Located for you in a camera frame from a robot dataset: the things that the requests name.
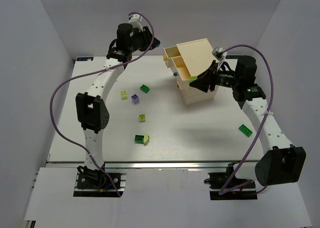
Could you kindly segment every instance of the green block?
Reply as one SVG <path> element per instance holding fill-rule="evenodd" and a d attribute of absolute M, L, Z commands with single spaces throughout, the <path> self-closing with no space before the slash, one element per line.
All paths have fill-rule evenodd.
<path fill-rule="evenodd" d="M 189 83 L 193 82 L 194 80 L 197 80 L 197 76 L 191 76 L 188 78 Z"/>
<path fill-rule="evenodd" d="M 245 134 L 247 137 L 250 137 L 250 136 L 252 135 L 252 131 L 249 130 L 244 124 L 239 127 L 239 130 L 240 130 L 243 134 Z"/>
<path fill-rule="evenodd" d="M 146 94 L 150 91 L 150 88 L 148 87 L 148 86 L 146 86 L 146 85 L 142 85 L 141 87 L 140 87 L 140 90 L 141 91 L 143 91 L 143 92 L 145 92 Z"/>
<path fill-rule="evenodd" d="M 143 144 L 144 143 L 144 135 L 136 135 L 134 138 L 135 143 Z"/>
<path fill-rule="evenodd" d="M 122 99 L 122 100 L 128 99 L 128 96 L 127 96 L 127 92 L 126 92 L 126 91 L 121 91 L 121 99 Z"/>
<path fill-rule="evenodd" d="M 146 116 L 144 114 L 139 115 L 139 122 L 145 122 L 146 121 Z"/>

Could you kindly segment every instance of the purple cable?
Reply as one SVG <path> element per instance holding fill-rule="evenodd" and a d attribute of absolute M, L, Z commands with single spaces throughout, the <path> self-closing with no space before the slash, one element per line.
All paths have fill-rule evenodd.
<path fill-rule="evenodd" d="M 230 47 L 230 48 L 227 48 L 227 49 L 224 50 L 222 53 L 227 52 L 227 51 L 229 51 L 229 50 L 231 50 L 231 49 L 234 49 L 234 48 L 237 48 L 237 47 L 247 47 L 247 48 L 250 48 L 250 49 L 256 51 L 256 52 L 262 57 L 262 59 L 263 59 L 264 62 L 265 62 L 266 68 L 268 69 L 268 73 L 269 73 L 269 77 L 270 77 L 270 85 L 271 85 L 270 102 L 269 102 L 269 105 L 268 105 L 268 107 L 267 107 L 267 109 L 266 109 L 267 112 L 269 112 L 269 110 L 270 110 L 270 108 L 271 108 L 271 105 L 272 105 L 272 102 L 273 102 L 273 100 L 274 100 L 274 81 L 273 81 L 273 78 L 272 78 L 270 66 L 269 66 L 269 64 L 268 64 L 265 56 L 264 56 L 258 49 L 254 48 L 254 47 L 252 47 L 252 46 L 250 46 L 250 45 L 246 45 L 246 44 L 235 45 L 235 46 L 232 46 L 232 47 Z M 225 193 L 227 193 L 227 192 L 233 191 L 234 189 L 237 189 L 237 188 L 241 188 L 242 186 L 245 186 L 245 185 L 250 184 L 251 182 L 253 182 L 253 180 L 248 180 L 248 181 L 246 181 L 245 183 L 242 183 L 242 184 L 237 185 L 237 186 L 235 186 L 235 187 L 226 189 L 226 187 L 229 185 L 229 183 L 231 182 L 232 178 L 235 176 L 235 174 L 237 173 L 237 171 L 240 169 L 240 167 L 242 166 L 242 164 L 245 162 L 245 160 L 246 160 L 247 157 L 249 156 L 250 152 L 252 151 L 254 145 L 256 144 L 256 141 L 257 141 L 258 138 L 259 138 L 259 135 L 260 135 L 260 133 L 261 133 L 262 127 L 264 126 L 265 121 L 266 121 L 266 119 L 267 119 L 267 116 L 268 116 L 268 113 L 264 114 L 263 119 L 262 119 L 262 122 L 261 122 L 261 124 L 260 124 L 260 126 L 259 126 L 259 128 L 258 128 L 258 130 L 257 130 L 257 132 L 256 132 L 256 135 L 255 135 L 255 137 L 254 137 L 254 139 L 253 139 L 253 141 L 252 141 L 249 149 L 248 149 L 247 152 L 245 153 L 245 155 L 244 155 L 244 157 L 242 158 L 242 160 L 240 161 L 239 165 L 234 169 L 234 171 L 232 172 L 232 174 L 230 175 L 230 177 L 226 180 L 225 184 L 223 185 L 223 187 L 222 187 L 221 190 L 219 191 L 219 195 L 223 195 L 223 194 L 225 194 Z M 259 190 L 259 191 L 257 192 L 257 194 L 260 193 L 260 192 L 262 192 L 262 191 L 264 191 L 264 190 L 266 189 L 266 187 L 267 187 L 267 186 L 265 186 L 263 189 Z"/>
<path fill-rule="evenodd" d="M 147 19 L 147 18 L 146 18 L 144 15 L 142 15 L 141 13 L 132 12 L 132 13 L 129 13 L 129 16 L 132 15 L 132 14 L 139 14 L 139 15 L 141 15 L 141 16 L 147 21 L 147 23 L 149 24 L 149 26 L 150 26 L 150 28 L 151 28 L 152 38 L 151 38 L 151 42 L 150 42 L 148 48 L 147 48 L 141 55 L 139 55 L 137 58 L 132 59 L 132 60 L 130 60 L 130 61 L 128 61 L 128 62 L 114 65 L 114 66 L 112 66 L 112 67 L 110 67 L 110 68 L 108 68 L 108 69 L 102 69 L 102 70 L 95 71 L 95 72 L 92 72 L 92 73 L 87 73 L 87 74 L 78 75 L 78 76 L 75 76 L 75 77 L 72 77 L 72 78 L 69 78 L 69 79 L 63 81 L 61 84 L 58 85 L 58 87 L 57 87 L 57 88 L 54 90 L 54 92 L 52 93 L 52 96 L 51 96 L 51 99 L 50 99 L 50 106 L 49 106 L 51 122 L 52 122 L 52 125 L 53 125 L 54 129 L 55 129 L 56 132 L 58 133 L 58 135 L 60 135 L 60 136 L 61 136 L 63 139 L 65 139 L 66 141 L 68 141 L 68 142 L 70 142 L 70 143 L 72 143 L 72 144 L 75 144 L 75 145 L 81 147 L 82 149 L 84 149 L 84 150 L 88 153 L 88 155 L 90 156 L 93 164 L 94 164 L 102 173 L 104 173 L 104 174 L 110 179 L 110 182 L 111 182 L 112 186 L 114 187 L 114 189 L 115 189 L 115 191 L 116 191 L 116 193 L 118 194 L 119 197 L 121 197 L 121 195 L 120 195 L 120 193 L 119 193 L 119 191 L 118 191 L 118 189 L 117 189 L 117 187 L 116 187 L 113 179 L 111 178 L 111 176 L 110 176 L 105 170 L 103 170 L 101 167 L 99 167 L 99 165 L 96 163 L 95 159 L 91 156 L 90 151 L 89 151 L 86 147 L 84 147 L 82 144 L 79 144 L 79 143 L 77 143 L 77 142 L 75 142 L 75 141 L 67 138 L 66 136 L 64 136 L 64 135 L 60 132 L 60 130 L 58 129 L 57 124 L 56 124 L 56 122 L 55 122 L 55 118 L 54 118 L 53 103 L 54 103 L 55 95 L 56 95 L 56 93 L 58 92 L 58 90 L 59 90 L 63 85 L 67 84 L 68 82 L 70 82 L 70 81 L 72 81 L 72 80 L 75 80 L 75 79 L 82 78 L 82 77 L 90 76 L 90 75 L 93 75 L 93 74 L 104 73 L 104 72 L 107 72 L 108 70 L 115 69 L 115 68 L 118 68 L 118 67 L 120 67 L 120 66 L 124 66 L 124 65 L 130 64 L 130 63 L 132 63 L 132 62 L 140 59 L 142 56 L 144 56 L 144 55 L 150 50 L 150 48 L 151 48 L 151 46 L 152 46 L 152 44 L 153 44 L 153 42 L 154 42 L 154 39 L 155 39 L 154 28 L 153 28 L 152 24 L 150 23 L 149 19 Z"/>

